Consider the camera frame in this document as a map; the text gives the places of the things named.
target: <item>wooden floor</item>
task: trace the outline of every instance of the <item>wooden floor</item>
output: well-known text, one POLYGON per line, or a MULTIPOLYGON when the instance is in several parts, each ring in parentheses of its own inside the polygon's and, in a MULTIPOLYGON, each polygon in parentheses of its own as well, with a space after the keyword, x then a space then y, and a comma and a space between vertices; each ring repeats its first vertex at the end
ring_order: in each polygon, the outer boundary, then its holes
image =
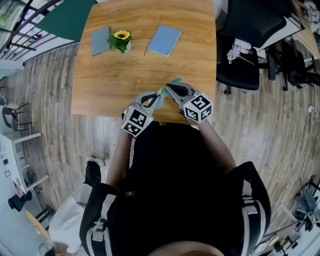
MULTIPOLYGON (((7 86, 1 95, 9 104, 30 102, 24 119, 33 124, 23 135, 42 136, 23 147, 32 169, 39 176, 48 172, 41 200, 54 208, 84 181, 87 156, 106 160, 108 170, 120 129, 117 118, 70 114, 77 50, 73 44, 45 53, 0 81, 7 86)), ((225 86, 217 84, 212 125, 237 164, 255 164, 270 196, 270 230, 275 230, 289 222, 278 206, 292 209, 301 185, 320 175, 320 123, 308 113, 311 104, 320 111, 320 87, 298 90, 290 85, 284 92, 282 76, 269 81, 266 71, 260 74, 258 91, 234 88, 225 96, 225 86)))

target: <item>person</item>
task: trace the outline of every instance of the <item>person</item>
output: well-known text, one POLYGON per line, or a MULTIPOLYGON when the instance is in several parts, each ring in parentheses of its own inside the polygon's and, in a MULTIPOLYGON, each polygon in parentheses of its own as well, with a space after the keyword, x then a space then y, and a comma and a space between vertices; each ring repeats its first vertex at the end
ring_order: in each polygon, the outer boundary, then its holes
POLYGON ((81 247, 80 224, 92 191, 102 182, 101 171, 105 163, 97 157, 86 158, 85 181, 59 207, 49 222, 49 235, 53 247, 45 256, 87 255, 81 247))
POLYGON ((207 120, 197 127, 152 122, 130 168, 133 138, 120 131, 106 183, 93 187, 81 222, 89 256, 240 256, 244 179, 267 230, 270 201, 254 164, 237 166, 207 120))

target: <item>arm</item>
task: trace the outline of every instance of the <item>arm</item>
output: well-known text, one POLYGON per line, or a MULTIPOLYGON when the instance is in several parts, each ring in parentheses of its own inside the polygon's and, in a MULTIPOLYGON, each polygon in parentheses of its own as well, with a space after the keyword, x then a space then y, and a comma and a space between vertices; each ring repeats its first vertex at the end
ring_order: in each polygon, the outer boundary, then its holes
POLYGON ((132 136, 121 130, 105 181, 118 191, 129 170, 131 142, 132 136))
POLYGON ((230 150, 212 128, 210 123, 205 120, 201 123, 197 123, 197 126, 199 127, 200 134, 208 147, 209 152, 223 172, 227 174, 233 168, 237 167, 230 150))

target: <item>black chair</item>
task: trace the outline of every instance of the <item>black chair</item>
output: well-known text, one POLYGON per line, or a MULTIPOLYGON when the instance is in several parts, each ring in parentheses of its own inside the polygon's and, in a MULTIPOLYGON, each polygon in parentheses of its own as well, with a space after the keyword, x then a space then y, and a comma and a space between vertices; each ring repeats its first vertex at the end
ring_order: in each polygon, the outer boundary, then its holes
POLYGON ((291 39, 291 44, 286 41, 281 42, 282 51, 276 55, 275 51, 270 51, 273 59, 278 65, 276 74, 283 73, 284 91, 288 91, 288 81, 292 86, 301 89, 303 84, 312 84, 320 86, 320 75, 317 73, 308 72, 314 70, 316 72, 316 62, 311 56, 312 64, 305 67, 305 60, 300 51, 297 50, 296 43, 291 39))
POLYGON ((32 199, 32 193, 30 191, 28 191, 28 193, 24 194, 23 197, 19 197, 15 194, 13 197, 8 199, 8 204, 12 210, 16 209, 18 212, 21 212, 25 203, 27 201, 30 201, 31 199, 32 199))
POLYGON ((274 61, 267 55, 267 63, 258 64, 257 51, 252 48, 252 54, 241 55, 253 64, 235 59, 231 64, 227 53, 232 48, 235 38, 260 48, 277 31, 284 28, 287 22, 282 15, 257 0, 229 0, 228 12, 224 28, 217 32, 217 65, 216 80, 226 84, 227 95, 231 87, 246 90, 259 89, 259 69, 275 68, 274 61))
POLYGON ((19 126, 32 124, 32 122, 21 123, 19 118, 18 118, 18 114, 23 113, 23 111, 18 111, 18 110, 23 108, 24 106, 26 106, 28 104, 29 103, 26 103, 26 104, 18 107, 17 109, 9 108, 9 107, 4 106, 3 109, 2 109, 2 118, 3 118, 3 121, 4 121, 5 125, 7 127, 9 127, 9 128, 12 128, 14 131, 27 130, 28 128, 21 128, 21 129, 18 129, 18 128, 19 128, 19 126), (6 115, 10 115, 12 117, 11 123, 8 121, 6 115))

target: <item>flower pot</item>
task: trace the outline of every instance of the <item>flower pot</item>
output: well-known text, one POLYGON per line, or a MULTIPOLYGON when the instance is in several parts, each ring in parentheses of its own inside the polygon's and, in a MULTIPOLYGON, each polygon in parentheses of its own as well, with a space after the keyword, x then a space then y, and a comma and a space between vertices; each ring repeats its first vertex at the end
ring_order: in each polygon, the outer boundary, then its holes
POLYGON ((124 51, 124 53, 129 52, 131 50, 131 41, 128 42, 128 44, 126 45, 126 50, 124 51))

